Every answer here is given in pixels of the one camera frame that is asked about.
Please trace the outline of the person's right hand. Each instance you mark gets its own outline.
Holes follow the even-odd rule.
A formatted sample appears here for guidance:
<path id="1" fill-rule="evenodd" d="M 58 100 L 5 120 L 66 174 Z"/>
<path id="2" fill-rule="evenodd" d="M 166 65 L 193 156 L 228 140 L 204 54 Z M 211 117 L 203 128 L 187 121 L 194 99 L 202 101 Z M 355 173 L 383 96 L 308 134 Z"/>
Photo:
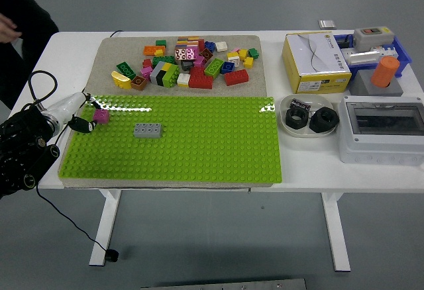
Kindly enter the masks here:
<path id="1" fill-rule="evenodd" d="M 22 36 L 22 32 L 17 31 L 17 25 L 8 17 L 0 14 L 0 42 L 10 43 Z"/>

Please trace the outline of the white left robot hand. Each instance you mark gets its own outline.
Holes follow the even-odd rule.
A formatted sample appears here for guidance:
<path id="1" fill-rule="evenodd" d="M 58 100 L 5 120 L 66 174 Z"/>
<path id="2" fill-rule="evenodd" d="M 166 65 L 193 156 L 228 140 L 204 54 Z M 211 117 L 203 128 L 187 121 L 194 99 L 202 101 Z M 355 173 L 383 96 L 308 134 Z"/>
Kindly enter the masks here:
<path id="1" fill-rule="evenodd" d="M 52 129 L 52 135 L 58 135 L 65 124 L 78 132 L 92 132 L 97 125 L 97 121 L 89 122 L 85 119 L 74 116 L 86 102 L 93 104 L 96 109 L 101 108 L 90 94 L 78 92 L 41 111 Z"/>

